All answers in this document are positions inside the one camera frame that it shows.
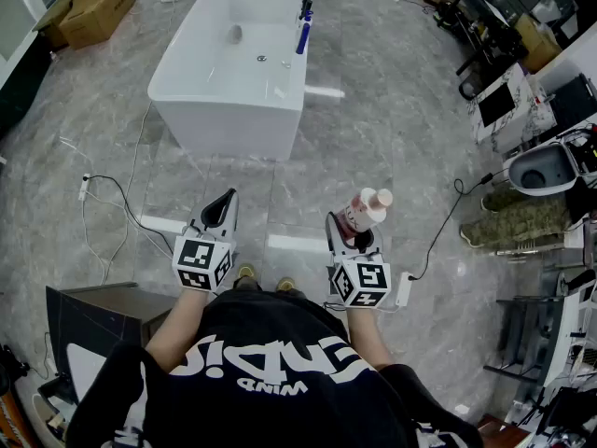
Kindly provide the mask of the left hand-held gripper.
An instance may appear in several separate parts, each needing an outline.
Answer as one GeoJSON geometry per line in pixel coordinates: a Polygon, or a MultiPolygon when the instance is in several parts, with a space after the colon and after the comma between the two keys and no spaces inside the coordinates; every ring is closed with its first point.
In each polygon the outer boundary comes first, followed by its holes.
{"type": "Polygon", "coordinates": [[[236,258],[239,194],[228,189],[205,205],[176,237],[172,268],[179,285],[216,293],[236,258]]]}

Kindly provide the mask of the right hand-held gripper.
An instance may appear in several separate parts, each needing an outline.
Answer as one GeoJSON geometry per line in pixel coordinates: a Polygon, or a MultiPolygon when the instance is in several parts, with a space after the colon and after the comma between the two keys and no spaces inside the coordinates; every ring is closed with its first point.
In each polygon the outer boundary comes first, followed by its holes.
{"type": "Polygon", "coordinates": [[[378,227],[354,232],[328,212],[326,238],[331,254],[326,303],[335,307],[381,307],[391,293],[390,265],[383,259],[378,227]]]}

